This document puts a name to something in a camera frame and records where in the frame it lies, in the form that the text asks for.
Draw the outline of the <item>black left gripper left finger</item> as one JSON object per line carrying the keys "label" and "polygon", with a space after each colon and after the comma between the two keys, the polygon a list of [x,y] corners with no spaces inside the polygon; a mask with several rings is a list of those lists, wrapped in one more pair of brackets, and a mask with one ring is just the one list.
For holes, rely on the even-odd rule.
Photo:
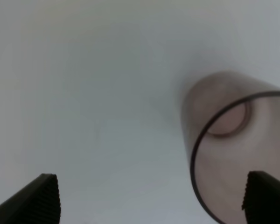
{"label": "black left gripper left finger", "polygon": [[0,204],[0,224],[58,224],[61,202],[55,174],[41,174]]}

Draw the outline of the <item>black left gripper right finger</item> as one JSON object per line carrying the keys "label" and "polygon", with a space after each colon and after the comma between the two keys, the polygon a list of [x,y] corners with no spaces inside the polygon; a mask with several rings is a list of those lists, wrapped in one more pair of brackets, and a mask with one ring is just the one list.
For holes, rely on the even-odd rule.
{"label": "black left gripper right finger", "polygon": [[242,210],[248,224],[280,224],[280,181],[264,171],[249,172]]}

